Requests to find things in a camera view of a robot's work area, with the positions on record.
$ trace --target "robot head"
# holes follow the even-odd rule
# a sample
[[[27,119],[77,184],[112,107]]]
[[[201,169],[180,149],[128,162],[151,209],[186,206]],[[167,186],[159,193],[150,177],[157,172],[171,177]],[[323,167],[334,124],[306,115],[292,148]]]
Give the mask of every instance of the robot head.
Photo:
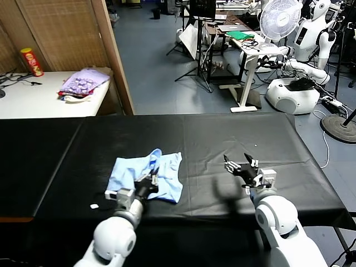
[[[325,16],[330,7],[330,4],[330,0],[312,0],[312,2],[309,4],[310,14],[312,17],[311,20],[313,21],[321,16]]]

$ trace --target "fan grille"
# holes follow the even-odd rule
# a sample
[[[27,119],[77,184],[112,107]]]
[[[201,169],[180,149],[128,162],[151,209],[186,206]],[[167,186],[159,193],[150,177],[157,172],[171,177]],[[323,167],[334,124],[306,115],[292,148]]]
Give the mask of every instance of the fan grille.
[[[300,5],[297,0],[271,0],[263,9],[260,28],[269,39],[288,36],[300,20]]]

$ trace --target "red can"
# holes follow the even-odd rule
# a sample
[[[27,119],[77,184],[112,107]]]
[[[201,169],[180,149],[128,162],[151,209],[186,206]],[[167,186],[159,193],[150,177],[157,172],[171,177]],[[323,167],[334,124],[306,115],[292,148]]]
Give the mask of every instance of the red can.
[[[36,59],[36,56],[34,55],[33,51],[31,48],[24,48],[21,49],[21,53],[25,57],[28,65],[30,66],[33,74],[38,77],[42,76],[44,73],[41,69],[41,66],[39,65],[38,60]]]

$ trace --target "white desk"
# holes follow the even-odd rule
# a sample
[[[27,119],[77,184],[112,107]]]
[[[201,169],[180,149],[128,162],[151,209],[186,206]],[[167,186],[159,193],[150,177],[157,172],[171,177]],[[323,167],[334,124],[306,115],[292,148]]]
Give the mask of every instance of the white desk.
[[[258,35],[256,32],[244,32],[246,34],[254,34],[254,39],[259,43],[258,45],[264,43],[264,39]],[[231,38],[232,41],[247,55],[249,63],[246,64],[247,66],[247,70],[248,70],[248,75],[247,75],[247,79],[244,85],[244,89],[241,95],[241,100],[240,102],[238,102],[237,100],[237,94],[235,91],[235,87],[236,85],[223,85],[223,86],[219,86],[220,89],[229,89],[231,94],[233,95],[236,103],[239,105],[238,107],[232,107],[230,109],[231,112],[235,113],[235,112],[247,112],[247,111],[257,111],[257,108],[254,106],[250,106],[250,107],[246,107],[246,101],[247,101],[247,97],[249,96],[249,92],[251,89],[251,84],[255,75],[255,70],[257,67],[257,62],[258,62],[258,57],[259,56],[264,56],[264,55],[271,55],[271,56],[276,56],[276,55],[281,55],[280,50],[276,47],[275,49],[272,50],[268,50],[268,53],[266,53],[265,51],[262,51],[258,48],[258,45],[254,48],[248,48],[245,47],[242,43],[242,41],[238,41],[235,40],[233,38]]]
[[[45,72],[41,77],[27,78],[27,81],[40,82],[31,86],[28,82],[18,82],[5,87],[6,95],[0,98],[0,118],[60,118],[95,116],[106,92],[110,80],[94,90],[91,101],[66,103],[58,99],[57,92],[63,81],[75,71]]]

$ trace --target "wooden wall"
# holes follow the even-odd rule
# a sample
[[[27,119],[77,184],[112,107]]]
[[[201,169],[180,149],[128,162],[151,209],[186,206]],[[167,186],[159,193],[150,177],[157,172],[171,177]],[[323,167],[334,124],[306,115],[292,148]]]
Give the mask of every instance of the wooden wall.
[[[104,0],[0,0],[0,72],[24,71],[25,47],[44,71],[112,68],[123,110],[134,114]]]

